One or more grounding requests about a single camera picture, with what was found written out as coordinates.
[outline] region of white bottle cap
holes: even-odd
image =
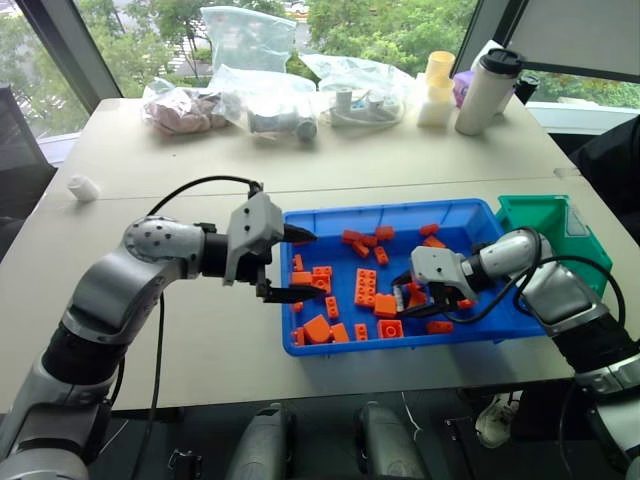
[[[92,202],[100,195],[98,186],[83,175],[71,177],[67,188],[81,202]]]

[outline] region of black chair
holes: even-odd
[[[55,175],[11,89],[0,85],[0,261]]]

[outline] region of orange lego brick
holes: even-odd
[[[331,276],[333,275],[333,268],[331,267],[313,267],[313,274],[314,275],[327,275],[327,276]]]
[[[356,240],[361,240],[364,235],[360,232],[356,232],[355,230],[344,230],[342,232],[342,241],[344,243],[353,243]]]
[[[424,245],[425,247],[447,248],[447,246],[444,243],[442,243],[433,235],[431,235],[430,237],[427,237],[425,241],[422,242],[422,245]]]
[[[378,244],[378,239],[373,235],[364,235],[360,240],[365,247],[375,247]]]
[[[324,315],[318,315],[304,324],[304,334],[313,344],[327,343],[331,338],[331,327]]]
[[[429,235],[434,235],[438,233],[438,228],[439,227],[437,223],[432,223],[431,225],[424,225],[420,227],[420,235],[424,235],[425,237],[428,237]]]
[[[304,266],[302,265],[302,255],[296,253],[293,256],[293,271],[294,272],[302,272],[304,270]]]
[[[435,321],[427,323],[427,333],[453,333],[453,322]]]
[[[464,300],[458,300],[458,308],[460,310],[468,310],[469,308],[472,308],[475,304],[476,302],[474,302],[473,300],[469,300],[468,298],[465,298]]]
[[[293,336],[293,344],[296,347],[299,347],[301,345],[304,345],[304,328],[302,327],[298,327],[296,328],[292,333],[291,336]]]
[[[356,340],[362,342],[364,340],[369,340],[369,334],[367,333],[367,324],[366,323],[356,323]]]
[[[321,288],[327,295],[331,293],[331,278],[328,275],[311,275],[311,285]]]
[[[378,338],[402,338],[402,322],[400,320],[378,320]]]
[[[331,327],[331,335],[334,343],[344,343],[349,341],[349,334],[344,323],[336,323]]]
[[[358,268],[356,270],[356,285],[353,303],[361,307],[373,307],[376,301],[375,270]]]
[[[336,300],[336,297],[325,298],[324,304],[327,307],[327,316],[329,318],[338,318],[340,316],[340,310],[338,310],[338,301]]]
[[[311,285],[313,283],[311,272],[292,272],[289,283],[291,285]]]
[[[351,244],[351,246],[362,258],[367,258],[369,256],[369,249],[365,247],[360,240],[356,240]]]
[[[387,256],[387,252],[384,251],[384,248],[376,247],[373,249],[373,253],[380,265],[386,265],[389,263],[389,257]]]
[[[393,318],[396,316],[396,297],[376,293],[373,314],[377,317]]]
[[[376,238],[378,240],[393,240],[395,234],[396,232],[393,230],[393,227],[380,226],[376,228]]]

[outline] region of white plastic cup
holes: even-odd
[[[448,77],[455,60],[456,56],[451,52],[444,50],[431,52],[427,60],[427,69],[424,72],[427,84],[431,77]]]

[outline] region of white table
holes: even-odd
[[[483,135],[415,126],[415,112],[395,127],[370,131],[321,128],[312,146],[273,143],[236,127],[162,137],[140,120],[140,100],[103,101],[48,190],[50,200],[71,198],[66,183],[82,174],[101,198],[166,195],[205,175],[259,179],[271,192],[419,185],[552,177],[573,165],[533,116],[513,100]],[[237,185],[204,185],[190,192],[240,192]]]
[[[295,210],[479,197],[495,211],[501,194],[571,196],[613,259],[613,274],[627,294],[628,329],[632,337],[640,335],[640,297],[632,295],[640,251],[582,177],[325,188],[276,193],[272,199],[283,210]],[[49,340],[82,273],[114,248],[124,228],[156,201],[103,199],[78,206],[59,198],[42,202],[27,221],[0,266],[0,308],[5,324],[11,323],[5,327],[11,334],[0,337],[0,411],[7,410],[30,363]],[[240,195],[179,197],[163,212],[184,222],[210,221],[226,228],[229,213],[242,201]],[[277,249],[274,254],[270,276],[277,284]],[[571,374],[546,337],[295,358],[281,346],[280,307],[262,304],[252,287],[223,288],[218,279],[201,278],[173,284],[166,297],[163,407],[475,386]],[[613,297],[606,298],[614,304]],[[148,407],[156,327],[153,313],[129,351],[119,408]]]

